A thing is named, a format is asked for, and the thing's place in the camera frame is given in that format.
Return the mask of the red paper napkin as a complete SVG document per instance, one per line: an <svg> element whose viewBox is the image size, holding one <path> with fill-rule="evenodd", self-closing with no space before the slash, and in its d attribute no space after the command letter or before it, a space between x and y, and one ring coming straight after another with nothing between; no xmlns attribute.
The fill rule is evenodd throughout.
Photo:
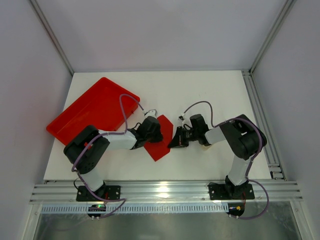
<svg viewBox="0 0 320 240"><path fill-rule="evenodd" d="M170 153L171 149L168 148L168 145L172 140L174 130L174 125L166 116L160 115L157 119L160 123L163 140L156 143L147 142L144 145L145 150L155 162Z"/></svg>

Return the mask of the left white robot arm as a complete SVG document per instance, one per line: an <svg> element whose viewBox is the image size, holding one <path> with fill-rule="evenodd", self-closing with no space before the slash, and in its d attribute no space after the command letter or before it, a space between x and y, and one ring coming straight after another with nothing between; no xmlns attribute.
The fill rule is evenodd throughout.
<svg viewBox="0 0 320 240"><path fill-rule="evenodd" d="M109 202L105 194L108 188L96 169L104 153L135 150L144 147L146 143L159 143L162 140L159 120L147 116L137 129L130 128L126 132L101 133L95 126L89 125L65 146L63 153L72 164L71 171L76 172L83 182L85 191L95 200Z"/></svg>

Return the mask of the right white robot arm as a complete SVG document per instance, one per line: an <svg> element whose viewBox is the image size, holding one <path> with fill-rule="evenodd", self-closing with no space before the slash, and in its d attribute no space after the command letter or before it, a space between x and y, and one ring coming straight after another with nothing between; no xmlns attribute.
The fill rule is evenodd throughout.
<svg viewBox="0 0 320 240"><path fill-rule="evenodd" d="M253 160L266 146L264 133L242 114L218 127L210 129L201 114L192 115L190 126L176 128L175 135L168 144L169 149L186 148L189 142L197 141L200 145L210 147L226 141L234 154L231 169L224 183L210 182L208 193L211 200L253 200L253 186L250 184L249 172Z"/></svg>

